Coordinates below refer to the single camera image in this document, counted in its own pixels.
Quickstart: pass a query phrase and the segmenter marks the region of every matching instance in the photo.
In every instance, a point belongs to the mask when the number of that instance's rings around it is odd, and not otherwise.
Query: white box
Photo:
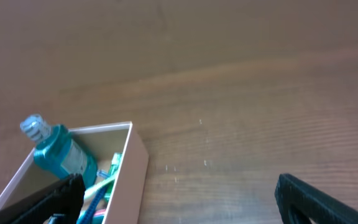
[[[99,169],[109,170],[115,152],[122,152],[103,224],[136,224],[149,162],[142,140],[131,122],[71,129],[75,141],[94,154]],[[0,195],[0,210],[57,181],[52,173],[34,164],[34,149]]]

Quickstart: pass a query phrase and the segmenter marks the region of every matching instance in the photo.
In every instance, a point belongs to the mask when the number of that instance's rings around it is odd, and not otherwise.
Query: table surface
[[[0,193],[41,113],[134,122],[141,224],[280,223],[287,172],[358,210],[358,2],[20,2],[0,1]]]

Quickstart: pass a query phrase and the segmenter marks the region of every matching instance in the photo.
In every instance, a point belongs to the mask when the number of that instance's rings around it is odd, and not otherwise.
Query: bottle label
[[[69,174],[84,174],[86,165],[88,163],[88,156],[84,151],[71,140],[71,146],[64,158],[61,167]]]

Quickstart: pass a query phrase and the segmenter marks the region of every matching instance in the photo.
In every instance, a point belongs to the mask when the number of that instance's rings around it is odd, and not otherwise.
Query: mouthwash bottle
[[[50,126],[39,114],[30,115],[20,128],[36,144],[34,162],[60,179],[69,174],[82,174],[85,187],[96,179],[98,165],[94,157],[84,151],[62,125]]]

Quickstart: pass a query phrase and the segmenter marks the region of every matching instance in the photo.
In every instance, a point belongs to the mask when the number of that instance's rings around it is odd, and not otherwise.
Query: clear plastic cap
[[[52,134],[51,126],[39,114],[30,115],[21,122],[20,128],[36,144],[46,140]]]

